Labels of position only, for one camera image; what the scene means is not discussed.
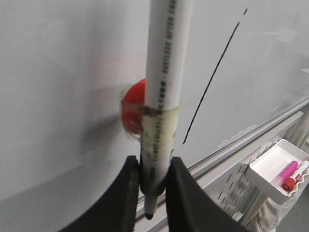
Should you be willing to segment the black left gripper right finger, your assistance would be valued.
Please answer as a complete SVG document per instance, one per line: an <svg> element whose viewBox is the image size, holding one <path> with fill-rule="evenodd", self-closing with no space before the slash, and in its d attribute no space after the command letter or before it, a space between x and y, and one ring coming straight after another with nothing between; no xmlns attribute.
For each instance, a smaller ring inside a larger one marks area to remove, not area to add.
<svg viewBox="0 0 309 232"><path fill-rule="evenodd" d="M198 185L179 157L173 157L166 179L170 232L246 232Z"/></svg>

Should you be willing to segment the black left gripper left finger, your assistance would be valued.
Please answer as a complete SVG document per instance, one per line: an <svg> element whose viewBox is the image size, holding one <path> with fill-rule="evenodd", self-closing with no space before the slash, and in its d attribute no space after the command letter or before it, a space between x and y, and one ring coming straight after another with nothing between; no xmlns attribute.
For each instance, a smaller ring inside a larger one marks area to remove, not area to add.
<svg viewBox="0 0 309 232"><path fill-rule="evenodd" d="M139 194L139 165L128 156L105 193L62 232L132 232Z"/></svg>

